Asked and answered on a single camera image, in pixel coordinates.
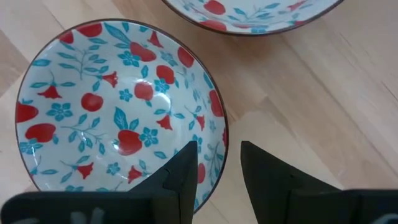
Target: light wood surface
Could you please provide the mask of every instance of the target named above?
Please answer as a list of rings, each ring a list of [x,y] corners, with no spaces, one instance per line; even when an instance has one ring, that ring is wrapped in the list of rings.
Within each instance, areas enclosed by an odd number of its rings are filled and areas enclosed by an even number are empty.
[[[256,223],[239,162],[241,140],[341,189],[397,188],[397,8],[396,0],[349,0],[299,29],[249,38],[203,30],[160,0],[0,0],[0,203],[35,190],[14,132],[29,62],[62,30],[106,17],[176,36],[220,88],[229,156],[195,223]]]

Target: dark bowl rim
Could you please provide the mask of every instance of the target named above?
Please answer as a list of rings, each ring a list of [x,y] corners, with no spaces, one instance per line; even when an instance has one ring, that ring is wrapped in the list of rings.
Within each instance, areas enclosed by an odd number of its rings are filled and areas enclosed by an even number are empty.
[[[323,10],[322,12],[320,12],[320,13],[314,15],[313,17],[308,18],[308,19],[306,19],[306,20],[304,20],[304,21],[300,21],[301,23],[299,23],[299,24],[295,24],[295,25],[292,25],[292,26],[288,26],[288,27],[285,27],[285,28],[282,28],[282,29],[272,30],[272,31],[269,31],[269,32],[266,32],[266,33],[249,34],[249,33],[242,33],[242,32],[223,31],[223,30],[218,30],[218,29],[214,29],[214,28],[212,28],[212,27],[205,26],[205,25],[200,24],[199,22],[193,20],[191,17],[186,16],[186,15],[185,15],[184,13],[182,13],[181,11],[179,11],[176,7],[174,7],[174,6],[169,2],[169,0],[162,0],[162,2],[163,2],[168,8],[170,8],[174,13],[176,13],[177,15],[179,15],[180,17],[182,17],[182,18],[185,19],[186,21],[188,21],[188,22],[190,22],[190,23],[192,23],[192,24],[194,24],[194,25],[196,25],[196,26],[198,26],[198,27],[201,27],[201,28],[204,28],[204,29],[206,29],[206,30],[213,31],[213,32],[217,32],[217,33],[223,34],[223,35],[232,35],[232,36],[241,36],[241,37],[262,37],[262,36],[268,36],[268,35],[272,35],[272,34],[280,34],[280,33],[286,32],[286,31],[294,30],[294,29],[296,29],[296,28],[298,28],[298,27],[304,26],[304,25],[306,25],[306,24],[308,24],[308,23],[310,23],[310,22],[312,22],[312,21],[314,21],[314,20],[320,18],[321,16],[324,16],[326,13],[330,12],[332,9],[334,9],[335,7],[337,7],[338,5],[340,5],[343,1],[344,1],[344,0],[337,0],[337,2],[333,3],[331,6],[329,6],[328,8],[326,8],[325,10]]]
[[[184,43],[182,43],[180,40],[178,40],[178,39],[177,39],[176,37],[174,37],[173,35],[171,35],[171,34],[169,34],[168,32],[162,30],[161,28],[158,28],[158,27],[153,26],[153,25],[150,25],[150,24],[146,24],[145,22],[139,22],[139,21],[132,20],[132,19],[120,19],[120,18],[95,19],[95,20],[83,22],[83,23],[81,23],[81,24],[78,24],[78,25],[75,25],[75,26],[70,27],[70,28],[68,28],[68,29],[65,29],[63,32],[59,33],[58,35],[56,35],[55,37],[53,37],[49,42],[47,42],[47,44],[45,44],[45,45],[39,50],[39,52],[36,54],[36,56],[32,59],[31,63],[29,64],[29,66],[28,66],[28,68],[27,68],[27,70],[25,71],[24,77],[22,78],[21,84],[20,84],[20,86],[19,86],[18,94],[17,94],[17,98],[16,98],[16,106],[17,106],[17,104],[18,104],[19,95],[20,95],[20,93],[21,93],[22,84],[24,83],[25,77],[26,77],[28,71],[30,70],[30,68],[31,68],[31,66],[32,66],[32,64],[33,64],[33,62],[34,62],[34,60],[36,60],[36,58],[37,58],[37,57],[38,57],[38,56],[39,56],[39,55],[40,55],[40,54],[53,42],[53,41],[57,40],[57,39],[58,39],[60,36],[62,36],[63,34],[66,34],[67,32],[70,32],[71,30],[74,30],[74,29],[76,29],[76,28],[78,28],[78,27],[85,26],[85,25],[91,24],[91,23],[96,23],[96,22],[109,22],[109,21],[114,21],[114,22],[130,22],[130,23],[137,24],[137,25],[140,25],[140,26],[148,27],[148,28],[150,28],[150,29],[152,29],[152,30],[154,30],[154,31],[156,31],[156,32],[159,32],[159,33],[165,35],[166,37],[170,38],[171,40],[173,40],[174,42],[176,42],[178,45],[180,45],[181,47],[183,47],[187,52],[189,52],[189,53],[193,56],[193,58],[199,63],[199,65],[204,69],[204,71],[208,74],[208,76],[209,76],[211,82],[214,84],[214,88],[215,88],[215,90],[217,91],[218,98],[220,99],[220,103],[221,103],[221,106],[223,107],[223,113],[224,113],[225,133],[226,133],[225,154],[224,154],[223,165],[221,166],[221,169],[220,169],[220,174],[219,174],[219,176],[218,176],[218,178],[217,178],[217,180],[216,180],[216,182],[215,182],[215,184],[214,184],[212,190],[211,190],[210,193],[208,194],[206,200],[204,200],[204,201],[197,207],[197,209],[195,209],[194,214],[196,214],[196,212],[199,211],[199,209],[201,209],[202,206],[203,206],[204,204],[206,204],[207,201],[210,199],[211,195],[213,194],[213,192],[214,192],[215,189],[217,188],[217,185],[218,185],[218,183],[219,183],[219,181],[220,181],[220,179],[221,179],[221,177],[222,177],[222,175],[223,175],[224,168],[225,168],[225,165],[226,165],[226,160],[227,160],[227,157],[228,157],[228,151],[229,151],[229,126],[228,126],[228,118],[227,118],[227,113],[226,113],[226,109],[225,109],[225,104],[224,104],[224,101],[223,101],[223,97],[221,96],[220,90],[219,90],[219,88],[218,88],[216,82],[214,81],[213,76],[211,75],[211,73],[209,72],[209,70],[207,69],[207,67],[204,65],[204,63],[199,59],[199,57],[198,57],[195,53],[193,53],[193,51],[192,51],[190,48],[188,48]],[[30,177],[32,183],[34,184],[34,186],[36,187],[36,189],[37,189],[38,191],[41,191],[40,188],[37,186],[35,180],[32,178],[32,176],[30,176],[29,169],[28,169],[27,166],[26,166],[26,163],[25,163],[25,160],[24,160],[24,158],[23,158],[23,156],[22,156],[21,150],[19,149],[19,138],[18,138],[18,131],[17,131],[17,116],[16,116],[16,115],[17,115],[17,108],[16,108],[15,113],[14,113],[14,116],[15,116],[14,123],[15,123],[15,134],[16,134],[16,140],[17,140],[19,155],[20,155],[20,157],[21,157],[21,159],[22,159],[22,161],[23,161],[23,163],[24,163],[24,167],[25,167],[25,169],[26,169],[26,171],[27,171],[27,173],[28,173],[28,175],[29,175],[29,177]]]

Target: bowl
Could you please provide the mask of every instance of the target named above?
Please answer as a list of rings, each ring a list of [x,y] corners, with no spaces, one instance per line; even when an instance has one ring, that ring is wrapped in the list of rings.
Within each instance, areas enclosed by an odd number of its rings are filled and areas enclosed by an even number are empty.
[[[233,35],[275,34],[326,14],[343,0],[163,0],[200,27]]]
[[[228,125],[208,70],[141,22],[72,27],[30,64],[16,103],[22,160],[39,190],[128,191],[198,143],[195,210],[227,156]]]

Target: ceramic bowl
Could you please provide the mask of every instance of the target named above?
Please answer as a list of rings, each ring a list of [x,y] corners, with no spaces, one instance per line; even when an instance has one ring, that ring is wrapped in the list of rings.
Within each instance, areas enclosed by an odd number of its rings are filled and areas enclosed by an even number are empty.
[[[127,191],[198,142],[197,210],[226,161],[228,127],[207,69],[135,21],[66,30],[31,63],[16,105],[19,150],[40,190]]]
[[[186,20],[235,35],[265,35],[302,26],[343,0],[163,0]]]

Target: floral bowl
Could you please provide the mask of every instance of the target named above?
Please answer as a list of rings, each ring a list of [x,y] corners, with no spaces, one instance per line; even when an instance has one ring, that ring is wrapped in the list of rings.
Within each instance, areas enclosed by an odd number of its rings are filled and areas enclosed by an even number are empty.
[[[163,0],[186,20],[234,35],[266,35],[302,26],[343,0]]]
[[[19,90],[16,130],[40,190],[128,191],[197,141],[197,210],[225,165],[225,114],[186,46],[147,24],[104,19],[39,52]]]

